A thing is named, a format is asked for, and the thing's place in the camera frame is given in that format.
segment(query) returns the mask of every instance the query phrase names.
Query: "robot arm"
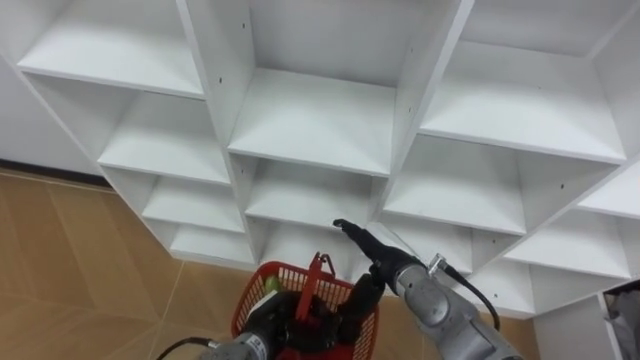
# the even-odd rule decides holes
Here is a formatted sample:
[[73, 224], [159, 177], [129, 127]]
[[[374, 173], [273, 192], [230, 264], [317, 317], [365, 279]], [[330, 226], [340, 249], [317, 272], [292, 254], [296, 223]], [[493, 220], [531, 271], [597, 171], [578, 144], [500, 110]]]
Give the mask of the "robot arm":
[[[416, 316], [420, 330], [436, 344], [444, 360], [522, 360], [498, 330], [482, 321], [473, 304], [438, 281], [435, 274], [441, 270], [466, 283], [444, 258], [436, 257], [427, 267], [406, 252], [382, 244], [357, 225], [345, 220], [336, 220], [334, 225], [371, 259], [372, 275], [384, 281], [405, 302]], [[278, 351], [274, 346], [281, 345], [274, 344], [263, 326], [257, 328], [260, 329], [257, 333], [245, 333], [231, 343], [212, 347], [200, 360], [273, 358], [272, 354]]]
[[440, 284], [424, 266], [409, 265], [396, 276], [397, 295], [444, 360], [521, 360], [469, 301]]

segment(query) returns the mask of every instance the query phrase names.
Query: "white wall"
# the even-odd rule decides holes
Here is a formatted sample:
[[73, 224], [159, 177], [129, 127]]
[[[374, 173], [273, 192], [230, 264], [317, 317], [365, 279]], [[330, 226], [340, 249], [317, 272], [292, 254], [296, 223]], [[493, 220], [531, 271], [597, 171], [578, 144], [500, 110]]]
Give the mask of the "white wall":
[[534, 319], [541, 360], [619, 360], [604, 303], [592, 296]]
[[98, 174], [1, 56], [0, 159]]

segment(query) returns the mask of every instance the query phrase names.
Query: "shelf compartment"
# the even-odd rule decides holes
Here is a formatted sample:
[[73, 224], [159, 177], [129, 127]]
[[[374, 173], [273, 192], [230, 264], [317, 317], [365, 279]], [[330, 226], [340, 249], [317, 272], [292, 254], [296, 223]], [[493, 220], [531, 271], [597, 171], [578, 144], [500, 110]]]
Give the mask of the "shelf compartment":
[[458, 43], [420, 131], [615, 164], [626, 159], [588, 59], [502, 46]]
[[235, 153], [388, 176], [395, 89], [256, 69]]
[[[489, 299], [501, 316], [527, 319], [536, 315], [528, 265], [496, 261], [467, 279]], [[456, 285], [453, 289], [480, 310], [488, 311], [466, 288]]]
[[175, 2], [70, 2], [20, 60], [20, 69], [204, 98]]
[[418, 136], [384, 211], [524, 234], [515, 151]]
[[628, 280], [619, 278], [531, 265], [531, 285], [537, 315], [576, 303], [627, 282]]
[[162, 177], [142, 216], [232, 232], [244, 232], [230, 187]]
[[346, 235], [313, 226], [277, 222], [270, 222], [266, 229], [260, 264], [280, 261], [307, 269], [319, 251], [331, 256], [337, 278], [350, 278], [352, 260], [359, 250]]
[[182, 225], [169, 251], [183, 260], [249, 271], [257, 269], [249, 240], [236, 233]]
[[142, 92], [98, 159], [101, 165], [229, 184], [206, 104]]
[[246, 214], [325, 228], [339, 218], [364, 224], [370, 189], [364, 175], [261, 160]]
[[589, 195], [577, 208], [640, 219], [640, 162]]
[[390, 214], [383, 214], [380, 222], [423, 263], [429, 264], [440, 253], [460, 273], [473, 271], [471, 229]]
[[585, 211], [564, 214], [505, 258], [592, 275], [631, 277], [616, 219]]

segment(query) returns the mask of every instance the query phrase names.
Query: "wooden floor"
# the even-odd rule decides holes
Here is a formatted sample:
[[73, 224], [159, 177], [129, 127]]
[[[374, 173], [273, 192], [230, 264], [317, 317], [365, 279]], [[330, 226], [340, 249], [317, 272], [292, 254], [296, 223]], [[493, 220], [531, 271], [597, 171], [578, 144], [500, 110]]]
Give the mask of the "wooden floor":
[[[185, 336], [229, 339], [248, 278], [172, 259], [112, 192], [0, 171], [1, 359], [154, 359]], [[539, 358], [531, 321], [503, 319], [503, 329]], [[385, 299], [374, 358], [438, 357]]]

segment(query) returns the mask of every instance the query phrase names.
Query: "baseboard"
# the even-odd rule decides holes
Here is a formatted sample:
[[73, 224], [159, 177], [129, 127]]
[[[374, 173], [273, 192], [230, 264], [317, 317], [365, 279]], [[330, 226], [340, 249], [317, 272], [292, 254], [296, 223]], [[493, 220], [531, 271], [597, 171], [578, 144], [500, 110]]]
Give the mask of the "baseboard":
[[25, 164], [4, 159], [0, 159], [0, 169], [19, 171], [33, 175], [46, 176], [54, 179], [72, 181], [80, 184], [100, 186], [111, 189], [111, 185], [109, 184], [109, 182], [104, 177], [99, 175], [85, 174], [40, 165]]

